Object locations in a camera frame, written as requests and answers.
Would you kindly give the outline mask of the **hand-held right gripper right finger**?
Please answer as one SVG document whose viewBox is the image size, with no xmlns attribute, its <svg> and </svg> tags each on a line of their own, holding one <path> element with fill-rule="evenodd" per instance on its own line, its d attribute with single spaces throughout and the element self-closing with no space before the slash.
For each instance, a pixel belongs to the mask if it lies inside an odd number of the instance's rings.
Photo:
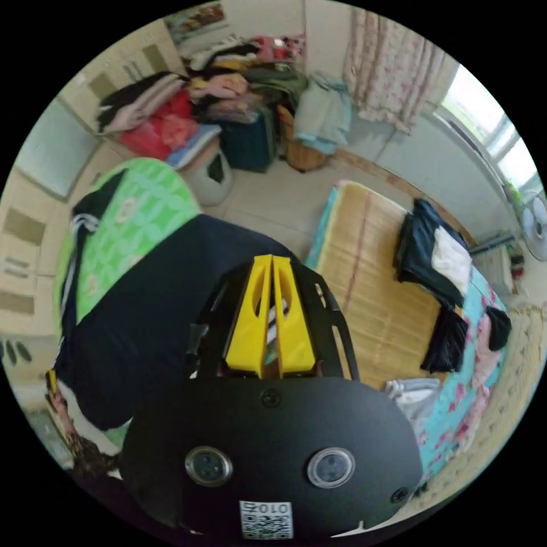
<svg viewBox="0 0 547 547">
<path fill-rule="evenodd" d="M 289 258 L 273 257 L 273 287 L 280 376 L 309 373 L 316 360 Z"/>
</svg>

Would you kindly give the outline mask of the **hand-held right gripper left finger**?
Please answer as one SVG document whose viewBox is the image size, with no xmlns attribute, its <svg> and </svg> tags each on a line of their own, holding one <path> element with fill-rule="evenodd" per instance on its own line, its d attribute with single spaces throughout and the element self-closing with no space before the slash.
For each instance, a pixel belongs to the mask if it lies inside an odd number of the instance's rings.
<svg viewBox="0 0 547 547">
<path fill-rule="evenodd" d="M 271 281 L 272 255 L 254 257 L 225 357 L 232 371 L 263 376 Z"/>
</svg>

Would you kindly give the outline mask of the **person's left hand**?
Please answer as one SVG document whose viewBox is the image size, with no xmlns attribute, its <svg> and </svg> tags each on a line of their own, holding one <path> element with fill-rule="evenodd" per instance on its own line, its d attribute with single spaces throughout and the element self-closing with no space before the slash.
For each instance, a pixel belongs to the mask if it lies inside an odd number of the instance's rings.
<svg viewBox="0 0 547 547">
<path fill-rule="evenodd" d="M 74 422 L 68 413 L 68 403 L 56 384 L 51 384 L 47 389 L 47 399 L 58 417 L 59 423 L 66 435 L 76 435 Z"/>
</svg>

